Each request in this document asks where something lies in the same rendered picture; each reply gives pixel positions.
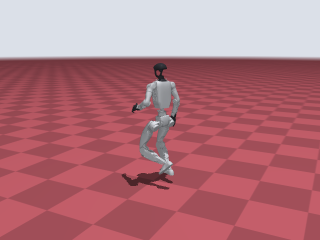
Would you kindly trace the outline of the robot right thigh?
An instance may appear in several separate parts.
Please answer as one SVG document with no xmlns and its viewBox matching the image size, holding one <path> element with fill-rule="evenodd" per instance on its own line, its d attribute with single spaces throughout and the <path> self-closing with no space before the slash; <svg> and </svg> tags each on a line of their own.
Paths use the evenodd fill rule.
<svg viewBox="0 0 320 240">
<path fill-rule="evenodd" d="M 163 142 L 163 139 L 165 138 L 167 132 L 169 131 L 169 127 L 172 127 L 175 123 L 171 117 L 169 117 L 169 121 L 170 121 L 169 125 L 166 125 L 164 127 L 159 127 L 159 129 L 158 129 L 157 141 L 156 141 L 157 149 L 164 148 L 165 144 Z"/>
</svg>

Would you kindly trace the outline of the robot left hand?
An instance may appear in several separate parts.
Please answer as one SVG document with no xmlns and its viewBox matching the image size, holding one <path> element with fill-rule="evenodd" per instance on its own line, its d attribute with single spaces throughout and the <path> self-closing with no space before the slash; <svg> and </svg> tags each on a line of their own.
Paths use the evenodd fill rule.
<svg viewBox="0 0 320 240">
<path fill-rule="evenodd" d="M 136 103 L 136 105 L 133 105 L 133 107 L 132 107 L 132 112 L 133 112 L 133 113 L 134 113 L 134 111 L 136 111 L 136 110 L 137 110 L 137 111 L 140 111 L 140 109 L 136 109 L 136 108 L 137 108 L 137 105 L 138 105 L 137 103 Z"/>
</svg>

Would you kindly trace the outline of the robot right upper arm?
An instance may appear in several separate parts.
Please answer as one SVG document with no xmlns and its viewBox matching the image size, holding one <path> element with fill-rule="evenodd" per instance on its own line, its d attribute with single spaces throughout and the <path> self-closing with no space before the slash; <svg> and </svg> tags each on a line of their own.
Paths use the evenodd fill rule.
<svg viewBox="0 0 320 240">
<path fill-rule="evenodd" d="M 174 99 L 172 100 L 172 102 L 174 104 L 177 104 L 180 102 L 180 98 L 179 98 L 179 95 L 178 95 L 178 92 L 177 92 L 177 89 L 176 89 L 176 84 L 172 81 L 170 81 L 171 83 L 171 94 L 173 95 Z"/>
</svg>

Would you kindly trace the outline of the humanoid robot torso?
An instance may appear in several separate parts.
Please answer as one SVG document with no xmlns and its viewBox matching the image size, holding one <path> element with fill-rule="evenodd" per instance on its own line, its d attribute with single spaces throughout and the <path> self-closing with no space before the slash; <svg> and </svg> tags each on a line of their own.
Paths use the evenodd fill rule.
<svg viewBox="0 0 320 240">
<path fill-rule="evenodd" d="M 170 124 L 170 116 L 164 110 L 165 108 L 170 107 L 171 98 L 172 98 L 172 87 L 171 82 L 166 79 L 166 81 L 156 81 L 152 83 L 156 83 L 156 88 L 152 93 L 152 101 L 154 107 L 158 112 L 158 115 L 155 117 L 155 120 L 160 121 L 159 127 L 165 127 Z"/>
</svg>

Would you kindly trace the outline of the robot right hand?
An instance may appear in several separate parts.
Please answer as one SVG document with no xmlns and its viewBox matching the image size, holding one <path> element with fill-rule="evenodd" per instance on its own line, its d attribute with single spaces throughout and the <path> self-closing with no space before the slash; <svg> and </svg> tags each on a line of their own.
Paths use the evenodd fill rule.
<svg viewBox="0 0 320 240">
<path fill-rule="evenodd" d="M 176 123 L 176 114 L 174 115 L 174 117 L 173 117 L 173 116 L 170 116 L 170 117 L 173 119 L 174 125 L 175 125 L 175 123 Z M 173 126 L 174 126 L 174 125 L 173 125 Z M 173 126 L 172 126 L 172 127 L 173 127 Z"/>
</svg>

